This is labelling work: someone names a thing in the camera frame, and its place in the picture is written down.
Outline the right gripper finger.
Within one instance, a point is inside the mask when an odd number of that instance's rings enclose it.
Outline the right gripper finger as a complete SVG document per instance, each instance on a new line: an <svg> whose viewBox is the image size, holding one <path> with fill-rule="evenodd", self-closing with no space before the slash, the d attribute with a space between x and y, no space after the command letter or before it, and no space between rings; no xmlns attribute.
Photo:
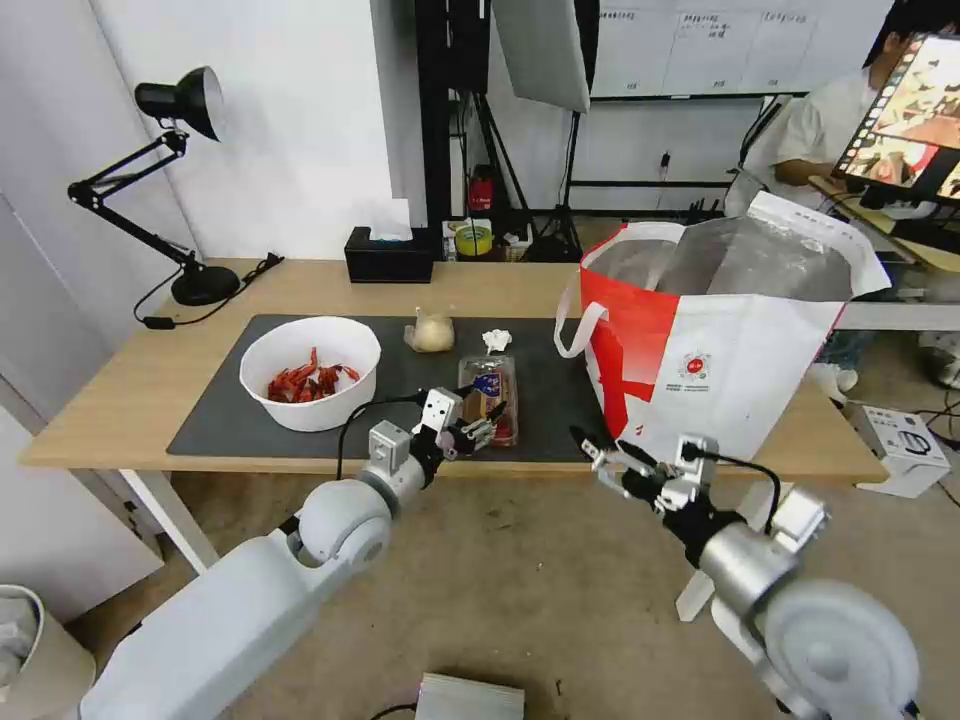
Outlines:
<svg viewBox="0 0 960 720"><path fill-rule="evenodd" d="M631 442L620 440L617 442L617 448L628 459L629 470L623 478L624 486L627 486L627 476L630 476L630 482L637 487L659 490L668 481L679 477L679 471L674 465L656 460L647 451Z"/></svg>
<svg viewBox="0 0 960 720"><path fill-rule="evenodd" d="M633 470L633 461L619 449L603 449L600 440L585 429L571 425L570 434L580 452L587 458L595 479L620 497L632 497L624 485L628 471Z"/></svg>

